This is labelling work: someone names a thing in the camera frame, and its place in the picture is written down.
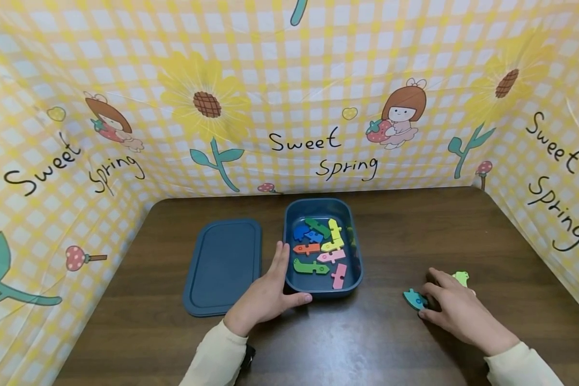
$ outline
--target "blue puzzle piece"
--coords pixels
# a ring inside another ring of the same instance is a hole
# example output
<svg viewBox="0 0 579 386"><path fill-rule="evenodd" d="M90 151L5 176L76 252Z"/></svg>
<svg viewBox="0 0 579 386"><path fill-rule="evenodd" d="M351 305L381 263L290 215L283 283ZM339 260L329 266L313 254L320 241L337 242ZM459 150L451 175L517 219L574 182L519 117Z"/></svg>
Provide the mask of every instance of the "blue puzzle piece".
<svg viewBox="0 0 579 386"><path fill-rule="evenodd" d="M415 310L424 309L427 305L427 299L420 295L420 293L414 292L414 290L411 288L408 292L403 293L403 297L406 298L409 305L412 306L412 308Z"/></svg>
<svg viewBox="0 0 579 386"><path fill-rule="evenodd" d="M310 231L309 233L306 233L305 237L308 237L311 243L318 243L318 244L321 243L322 240L324 239L324 235L321 235L316 231Z"/></svg>
<svg viewBox="0 0 579 386"><path fill-rule="evenodd" d="M306 232L309 232L307 225L298 225L298 227L294 228L294 240L302 241Z"/></svg>

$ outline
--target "cartoon girl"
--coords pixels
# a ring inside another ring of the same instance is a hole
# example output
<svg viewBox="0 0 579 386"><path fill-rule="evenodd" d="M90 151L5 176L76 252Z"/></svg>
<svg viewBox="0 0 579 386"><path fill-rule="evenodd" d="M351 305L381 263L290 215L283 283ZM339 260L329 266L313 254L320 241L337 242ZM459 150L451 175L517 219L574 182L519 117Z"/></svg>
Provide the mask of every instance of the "cartoon girl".
<svg viewBox="0 0 579 386"><path fill-rule="evenodd" d="M94 123L94 131L135 153L140 153L144 149L144 143L131 135L132 129L127 119L107 104L107 98L101 94L93 96L85 91L84 95L86 95L86 104L97 117L96 120L90 119Z"/></svg>
<svg viewBox="0 0 579 386"><path fill-rule="evenodd" d="M369 123L367 139L388 150L411 141L418 132L416 127L412 127L412 122L422 117L427 106L425 86L426 80L409 78L406 86L390 94L382 110L382 119Z"/></svg>

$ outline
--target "yellow puzzle piece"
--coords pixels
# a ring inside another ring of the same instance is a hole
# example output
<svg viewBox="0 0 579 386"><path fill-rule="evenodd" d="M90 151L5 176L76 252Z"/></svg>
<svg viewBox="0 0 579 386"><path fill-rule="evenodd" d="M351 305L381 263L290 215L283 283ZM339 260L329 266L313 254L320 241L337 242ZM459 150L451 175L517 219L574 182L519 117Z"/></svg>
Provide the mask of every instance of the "yellow puzzle piece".
<svg viewBox="0 0 579 386"><path fill-rule="evenodd" d="M329 228L330 228L330 234L332 235L333 240L341 239L341 227L339 227L339 225L337 224L337 220L330 219L329 220Z"/></svg>
<svg viewBox="0 0 579 386"><path fill-rule="evenodd" d="M328 243L322 244L322 251L330 252L334 251L335 249L338 251L339 249L345 247L345 243L343 239L334 239Z"/></svg>

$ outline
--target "yellow heart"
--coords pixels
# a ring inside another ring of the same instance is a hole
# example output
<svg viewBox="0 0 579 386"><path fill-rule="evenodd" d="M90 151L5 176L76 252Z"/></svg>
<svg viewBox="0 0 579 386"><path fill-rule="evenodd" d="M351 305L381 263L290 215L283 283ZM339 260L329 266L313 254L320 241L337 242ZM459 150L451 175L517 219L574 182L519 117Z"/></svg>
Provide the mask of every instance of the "yellow heart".
<svg viewBox="0 0 579 386"><path fill-rule="evenodd" d="M354 119L356 115L358 115L358 109L355 107L345 107L341 115L343 115L343 118L346 118L349 121L350 119Z"/></svg>
<svg viewBox="0 0 579 386"><path fill-rule="evenodd" d="M55 106L47 110L47 116L52 121L62 122L66 118L66 111L62 107Z"/></svg>

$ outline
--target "girl's brown hair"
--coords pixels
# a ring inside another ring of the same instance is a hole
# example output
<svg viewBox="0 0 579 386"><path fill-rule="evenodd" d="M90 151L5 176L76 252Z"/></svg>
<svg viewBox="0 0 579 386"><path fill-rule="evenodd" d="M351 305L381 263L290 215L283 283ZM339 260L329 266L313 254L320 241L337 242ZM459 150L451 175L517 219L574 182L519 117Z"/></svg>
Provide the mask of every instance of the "girl's brown hair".
<svg viewBox="0 0 579 386"><path fill-rule="evenodd" d="M99 96L99 94L95 95L94 97L86 98L86 104L88 107L90 107L90 110L93 111L97 119L101 119L103 121L103 119L99 116L99 114L102 114L107 118L113 119L116 122L120 122L125 133L132 133L131 125L129 125L127 119L124 118L124 115L120 114L120 111L114 109L114 107L108 105L107 102L103 102L98 99L97 96Z"/></svg>
<svg viewBox="0 0 579 386"><path fill-rule="evenodd" d="M427 94L425 94L425 90L420 87L423 85L423 83L421 83L422 81L423 80L414 83L414 80L410 79L407 81L407 86L399 88L390 94L382 110L382 119L388 119L388 110L390 110L390 107L406 107L407 109L416 110L416 113L412 115L409 121L418 121L425 112L425 107L427 107Z"/></svg>

